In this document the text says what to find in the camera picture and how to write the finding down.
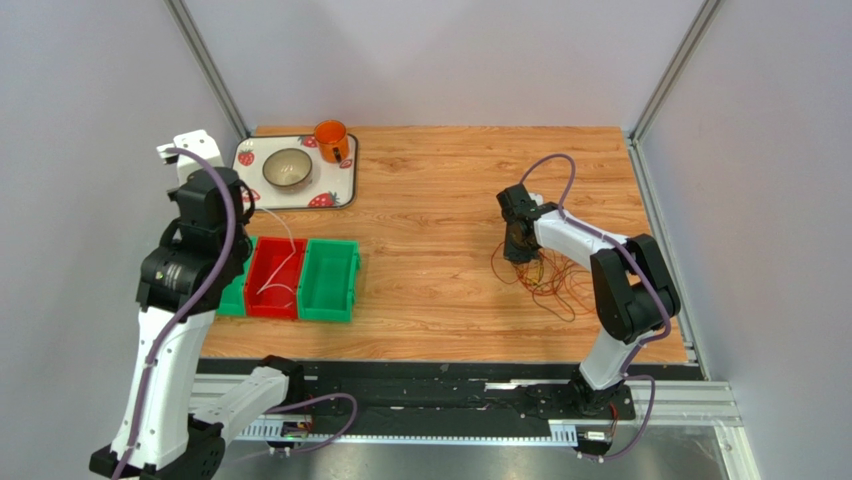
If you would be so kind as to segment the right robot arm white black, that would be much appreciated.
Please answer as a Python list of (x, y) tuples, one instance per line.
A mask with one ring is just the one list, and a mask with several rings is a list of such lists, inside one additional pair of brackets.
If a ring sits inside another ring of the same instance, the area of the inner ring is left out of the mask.
[(680, 294), (657, 240), (627, 237), (579, 220), (555, 202), (534, 198), (521, 184), (497, 194), (505, 227), (504, 257), (529, 263), (553, 250), (592, 277), (601, 331), (572, 374), (564, 401), (581, 417), (608, 409), (639, 349), (671, 332)]

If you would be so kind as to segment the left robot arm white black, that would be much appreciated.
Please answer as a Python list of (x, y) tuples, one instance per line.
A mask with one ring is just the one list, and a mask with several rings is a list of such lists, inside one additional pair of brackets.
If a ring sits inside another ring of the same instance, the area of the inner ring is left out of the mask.
[(201, 347), (223, 292), (252, 252), (244, 182), (226, 167), (198, 170), (169, 192), (179, 215), (141, 264), (139, 348), (119, 431), (89, 460), (119, 479), (210, 479), (226, 447), (266, 411), (305, 400), (304, 368), (277, 356), (219, 398), (191, 410)]

